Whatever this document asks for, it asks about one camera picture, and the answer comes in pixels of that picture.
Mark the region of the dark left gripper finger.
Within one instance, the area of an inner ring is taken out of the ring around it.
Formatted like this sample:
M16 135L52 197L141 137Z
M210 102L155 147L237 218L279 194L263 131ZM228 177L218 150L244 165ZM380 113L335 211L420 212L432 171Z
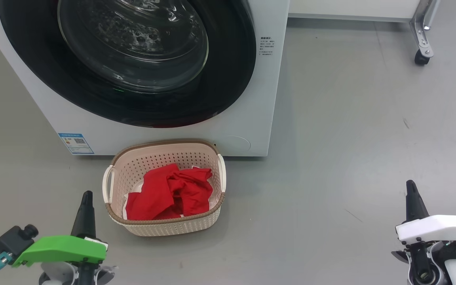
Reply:
M77 238L96 239L95 210L93 207L92 191L83 193L81 204L78 208L74 225L71 229L71 236Z

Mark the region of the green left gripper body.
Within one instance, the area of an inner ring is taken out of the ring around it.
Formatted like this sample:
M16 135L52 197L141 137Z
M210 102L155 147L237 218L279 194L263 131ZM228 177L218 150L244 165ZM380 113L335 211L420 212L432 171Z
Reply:
M25 249L14 261L12 267L35 263L93 263L98 264L106 259L108 244L105 242L82 239L71 235L42 237Z

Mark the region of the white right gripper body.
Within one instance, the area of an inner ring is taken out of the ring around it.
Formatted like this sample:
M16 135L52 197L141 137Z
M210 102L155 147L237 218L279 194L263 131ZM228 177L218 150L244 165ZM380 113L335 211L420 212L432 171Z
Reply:
M420 241L456 241L456 215L431 215L395 227L398 240L407 244Z

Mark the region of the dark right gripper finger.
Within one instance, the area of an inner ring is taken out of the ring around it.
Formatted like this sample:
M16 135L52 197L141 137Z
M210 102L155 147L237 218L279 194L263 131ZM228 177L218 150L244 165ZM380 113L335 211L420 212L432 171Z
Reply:
M429 217L423 198L420 196L416 183L413 180L407 181L405 222L419 220Z

